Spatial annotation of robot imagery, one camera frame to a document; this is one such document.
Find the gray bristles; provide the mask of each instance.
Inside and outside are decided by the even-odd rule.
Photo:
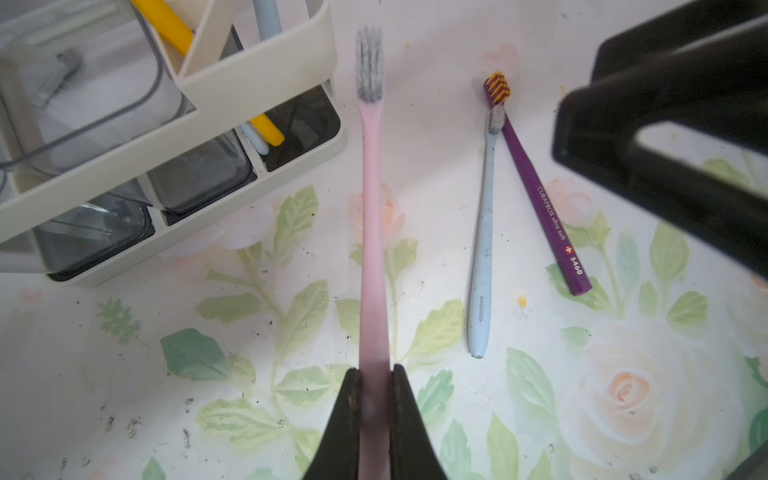
[[[382,99],[384,92],[384,54],[382,31],[363,27],[357,31],[357,97],[367,104]]]
[[[498,132],[502,131],[504,127],[504,119],[506,118],[506,112],[504,111],[504,105],[494,105],[491,109],[491,119],[488,121],[488,132],[498,135]]]

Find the floral surface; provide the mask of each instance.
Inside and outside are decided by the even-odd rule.
[[[399,48],[387,51],[382,142],[392,361],[451,480],[723,478],[768,440],[768,282],[549,157],[563,85],[586,83],[603,38],[668,2],[544,3],[415,2],[415,18],[445,27],[429,32],[438,41],[387,31]],[[366,19],[339,5],[337,40],[353,45]],[[404,5],[360,11],[394,18]],[[529,25],[510,32],[518,17]],[[339,47],[339,156],[94,289],[0,276],[0,478],[301,478],[357,363],[353,57]],[[508,114],[594,286],[569,294],[500,139],[480,360],[465,344],[487,115],[470,91],[478,68],[505,69],[526,93]],[[677,128],[648,138],[768,193],[764,159]]]

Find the blue toothbrush handle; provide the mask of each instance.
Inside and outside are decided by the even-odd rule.
[[[493,163],[497,135],[485,134],[480,219],[475,240],[472,288],[469,292],[469,352],[477,359],[485,355],[491,332],[491,279],[493,259]]]
[[[253,0],[253,11],[256,13],[256,24],[259,26],[259,37],[262,41],[283,31],[275,0]]]

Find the pink toothbrush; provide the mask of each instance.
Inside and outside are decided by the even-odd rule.
[[[384,58],[378,28],[357,31],[357,97],[362,118],[362,414],[358,478],[389,478],[389,329],[382,241],[381,118]]]

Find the green leaf print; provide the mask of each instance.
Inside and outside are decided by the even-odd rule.
[[[568,328],[560,329],[560,335],[567,346],[576,350],[586,347],[587,343],[589,343],[589,337],[592,336],[589,330],[580,326],[569,326]]]
[[[271,468],[259,468],[243,480],[280,480],[272,473]]]
[[[349,258],[355,260],[358,266],[362,266],[362,245],[360,243],[355,245],[355,250],[349,254]]]
[[[294,405],[317,402],[331,386],[328,376],[318,366],[291,370],[277,384],[275,391]]]
[[[427,318],[416,326],[407,357],[427,356],[456,345],[464,333],[464,304],[461,300],[449,300],[442,308],[429,312]]]
[[[232,445],[242,447],[262,445],[283,434],[282,423],[269,410],[245,399],[209,403],[197,414],[197,423],[206,433],[226,437]]]
[[[477,473],[470,471],[472,452],[469,450],[464,429],[455,420],[442,437],[439,458],[440,465],[451,480],[474,480],[479,477]]]
[[[261,242],[257,242],[244,250],[248,253],[253,265],[258,265],[261,261]]]
[[[277,326],[278,359],[284,359],[309,342],[320,329],[328,310],[328,282],[318,280],[298,292],[285,318]]]
[[[179,330],[160,339],[168,371],[192,380],[225,380],[230,364],[216,340],[196,329]]]
[[[683,232],[668,223],[659,223],[650,244],[650,265],[659,281],[667,285],[681,276],[689,256],[690,248]]]
[[[754,452],[768,441],[768,409],[755,414],[750,424],[750,451]]]
[[[341,328],[353,343],[360,343],[360,300],[348,298],[336,301]]]
[[[141,480],[165,480],[165,472],[154,457],[149,459],[149,463],[144,467],[141,473]]]
[[[300,472],[304,473],[310,467],[322,439],[323,434],[315,429],[301,429],[296,432],[294,445],[296,446],[296,465]]]
[[[392,272],[394,278],[416,261],[417,248],[419,248],[419,241],[415,238],[406,238],[395,248],[392,254],[395,263],[395,271]]]
[[[701,170],[735,187],[746,189],[750,185],[748,176],[737,170],[724,158],[711,158],[705,161],[701,165]]]
[[[592,239],[589,237],[589,232],[583,227],[573,227],[571,225],[565,225],[565,233],[568,234],[568,238],[571,240],[571,245],[576,248],[591,247]]]
[[[507,349],[507,380],[528,404],[543,409],[552,417],[557,416],[552,384],[541,365],[530,355]]]
[[[541,452],[538,463],[528,475],[528,480],[553,480],[552,467],[547,452]]]
[[[547,272],[549,273],[549,278],[552,280],[552,283],[554,283],[554,288],[557,289],[558,293],[563,297],[581,303],[593,310],[605,310],[611,308],[611,299],[608,298],[608,294],[596,277],[589,277],[589,281],[592,283],[592,290],[583,295],[573,296],[568,289],[568,285],[565,283],[565,278],[563,277],[559,265],[553,263],[552,265],[547,266]]]
[[[99,303],[98,305],[101,308],[101,312],[96,316],[104,319],[101,329],[117,338],[118,343],[121,345],[127,345],[141,328],[141,324],[138,321],[131,322],[133,319],[131,308],[123,307],[119,299],[112,303],[112,298],[107,300],[106,303]]]
[[[616,270],[625,293],[640,279],[640,254],[629,232],[621,232],[616,249]]]
[[[491,471],[496,480],[517,480],[520,469],[518,441],[494,413],[486,435]]]
[[[659,296],[651,282],[640,285],[640,296],[637,298],[640,311],[645,316],[653,316],[659,310]]]
[[[243,383],[256,382],[256,369],[249,359],[233,353],[227,357],[227,362],[230,364],[230,371],[233,377]]]
[[[331,382],[331,388],[334,391],[339,391],[341,384],[344,383],[344,376],[346,376],[346,371],[351,368],[352,366],[346,363],[332,363],[326,367],[328,380]]]
[[[219,319],[222,323],[229,323],[258,313],[261,302],[252,293],[209,296],[194,309],[206,320]]]
[[[707,318],[708,304],[709,301],[701,293],[683,293],[667,312],[667,321],[677,325],[693,325],[703,322]]]
[[[766,382],[763,376],[760,375],[760,359],[753,359],[745,356],[744,360],[746,360],[746,365],[750,367],[750,370],[752,370],[752,378],[754,378],[760,384],[760,386],[768,389],[768,382]]]
[[[416,397],[425,426],[429,427],[440,420],[448,408],[451,395],[453,395],[451,370],[442,370],[429,377],[427,384],[419,390],[419,395]]]
[[[302,234],[312,229],[318,206],[315,187],[311,185],[285,199],[276,218],[277,232],[274,241],[276,255],[282,255],[290,250]]]
[[[594,217],[592,226],[587,228],[592,245],[596,247],[602,247],[605,243],[605,238],[611,232],[611,228],[608,226],[608,220],[605,218],[605,214],[602,210]]]

